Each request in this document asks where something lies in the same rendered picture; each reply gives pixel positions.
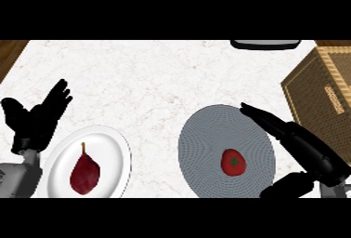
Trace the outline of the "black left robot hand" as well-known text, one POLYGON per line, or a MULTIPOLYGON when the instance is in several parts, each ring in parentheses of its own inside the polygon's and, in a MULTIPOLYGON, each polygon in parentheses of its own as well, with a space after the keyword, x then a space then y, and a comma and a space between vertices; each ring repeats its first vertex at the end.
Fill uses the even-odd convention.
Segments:
POLYGON ((20 154, 26 149, 41 152, 46 148, 70 100, 64 79, 58 80, 42 103, 29 111, 16 99, 1 99, 5 124, 14 133, 10 148, 13 154, 20 154))

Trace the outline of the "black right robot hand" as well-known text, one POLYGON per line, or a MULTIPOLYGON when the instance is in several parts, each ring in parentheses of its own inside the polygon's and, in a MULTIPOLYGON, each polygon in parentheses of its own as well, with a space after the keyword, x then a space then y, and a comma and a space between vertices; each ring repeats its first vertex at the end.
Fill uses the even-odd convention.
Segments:
POLYGON ((313 189, 313 182, 327 187, 346 184, 351 166, 316 136, 294 122, 284 122, 272 113, 241 103, 240 112, 275 138, 303 172, 288 173, 262 192, 260 198, 299 198, 313 189))

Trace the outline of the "brown wicker basket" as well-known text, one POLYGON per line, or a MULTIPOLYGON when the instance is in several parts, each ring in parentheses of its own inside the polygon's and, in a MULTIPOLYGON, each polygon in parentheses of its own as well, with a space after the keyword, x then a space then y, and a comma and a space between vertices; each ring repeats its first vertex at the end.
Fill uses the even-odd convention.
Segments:
POLYGON ((294 122, 351 165, 351 46, 315 46, 281 87, 294 122))

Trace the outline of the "red tomato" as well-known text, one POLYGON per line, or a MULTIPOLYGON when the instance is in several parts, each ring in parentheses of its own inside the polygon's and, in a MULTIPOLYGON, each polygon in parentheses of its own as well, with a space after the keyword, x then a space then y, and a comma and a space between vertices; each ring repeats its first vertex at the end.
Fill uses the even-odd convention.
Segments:
POLYGON ((246 170, 246 162, 243 156, 232 149, 223 150, 220 169, 229 177, 238 176, 246 170))

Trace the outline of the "grey round placemat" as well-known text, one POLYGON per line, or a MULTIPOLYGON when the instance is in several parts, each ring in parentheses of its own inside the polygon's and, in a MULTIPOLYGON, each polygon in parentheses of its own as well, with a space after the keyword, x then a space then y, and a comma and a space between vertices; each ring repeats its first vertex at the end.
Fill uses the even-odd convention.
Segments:
POLYGON ((191 114, 178 138, 178 162, 200 198, 259 197, 275 174, 274 151, 263 130, 235 107, 210 105, 191 114), (235 177, 220 169, 226 149, 235 150, 246 162, 235 177))

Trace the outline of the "white oval plate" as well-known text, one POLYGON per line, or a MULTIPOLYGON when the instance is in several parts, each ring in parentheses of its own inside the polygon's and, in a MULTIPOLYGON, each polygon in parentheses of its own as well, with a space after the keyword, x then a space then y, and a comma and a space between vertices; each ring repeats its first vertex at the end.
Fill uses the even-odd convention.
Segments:
POLYGON ((41 198, 119 198, 126 188, 131 153, 120 133, 88 126, 58 143, 42 168, 41 198))

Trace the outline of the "dark red pear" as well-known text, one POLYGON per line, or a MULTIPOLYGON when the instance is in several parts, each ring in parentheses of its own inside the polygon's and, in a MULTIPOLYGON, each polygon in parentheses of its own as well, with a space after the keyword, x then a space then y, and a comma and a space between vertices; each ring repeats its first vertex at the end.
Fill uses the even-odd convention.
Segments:
POLYGON ((85 195, 97 186, 98 179, 100 166, 86 154, 85 143, 80 143, 80 156, 69 175, 69 186, 77 194, 85 195))

